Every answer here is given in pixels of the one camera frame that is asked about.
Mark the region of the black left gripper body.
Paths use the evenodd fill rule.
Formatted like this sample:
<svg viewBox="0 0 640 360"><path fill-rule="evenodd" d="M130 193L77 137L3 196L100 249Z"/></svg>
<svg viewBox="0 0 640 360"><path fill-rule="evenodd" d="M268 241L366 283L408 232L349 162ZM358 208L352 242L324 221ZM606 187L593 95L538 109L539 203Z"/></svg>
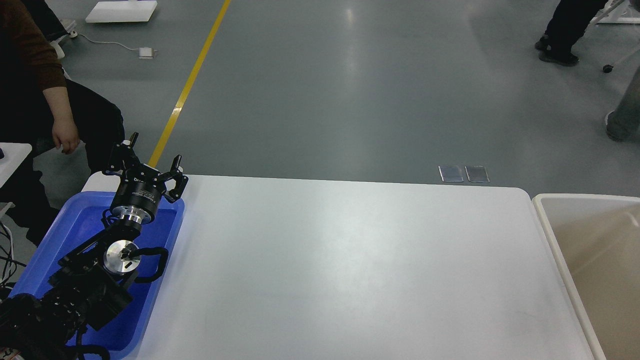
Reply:
<svg viewBox="0 0 640 360"><path fill-rule="evenodd" d="M166 186L159 182L162 174L154 168L130 170L121 176L110 204L110 213L119 219L149 224L156 218Z"/></svg>

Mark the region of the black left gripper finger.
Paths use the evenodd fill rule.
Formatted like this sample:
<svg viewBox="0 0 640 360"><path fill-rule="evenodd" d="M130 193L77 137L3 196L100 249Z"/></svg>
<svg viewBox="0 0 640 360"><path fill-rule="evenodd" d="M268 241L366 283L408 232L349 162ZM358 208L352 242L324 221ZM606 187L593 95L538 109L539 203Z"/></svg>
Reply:
<svg viewBox="0 0 640 360"><path fill-rule="evenodd" d="M133 132L128 140L123 140L112 146L109 161L105 170L102 171L104 175L124 177L127 171L142 166L142 162L134 151L138 137L139 132Z"/></svg>
<svg viewBox="0 0 640 360"><path fill-rule="evenodd" d="M169 171L161 173L158 176L158 189L160 190L160 194L171 204L182 198L186 185L189 182L189 178L183 173L181 162L182 155L176 155L176 157L173 158Z"/></svg>

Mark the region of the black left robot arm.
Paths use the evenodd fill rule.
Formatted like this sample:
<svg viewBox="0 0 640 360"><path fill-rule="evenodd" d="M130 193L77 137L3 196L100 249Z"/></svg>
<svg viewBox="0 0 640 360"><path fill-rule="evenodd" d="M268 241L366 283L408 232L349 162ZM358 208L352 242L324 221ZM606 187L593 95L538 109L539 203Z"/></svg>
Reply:
<svg viewBox="0 0 640 360"><path fill-rule="evenodd" d="M107 326L135 300L132 285L151 284L165 273L168 246L141 247L135 241L156 219L162 199L181 200L189 178L182 155L167 172L141 162L134 151L137 138L133 133L110 152L103 173L119 177L119 186L102 214L103 230L58 260L42 297L21 292L2 301L3 360L109 360L111 352L84 344L84 335Z"/></svg>

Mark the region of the seated person's hand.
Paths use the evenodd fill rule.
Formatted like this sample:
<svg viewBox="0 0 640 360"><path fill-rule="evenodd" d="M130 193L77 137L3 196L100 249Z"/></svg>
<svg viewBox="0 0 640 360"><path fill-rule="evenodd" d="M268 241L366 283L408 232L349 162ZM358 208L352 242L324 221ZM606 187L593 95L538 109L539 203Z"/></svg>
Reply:
<svg viewBox="0 0 640 360"><path fill-rule="evenodd" d="M81 143L78 128L71 117L54 119L52 139L55 148L64 155L70 155L75 152Z"/></svg>

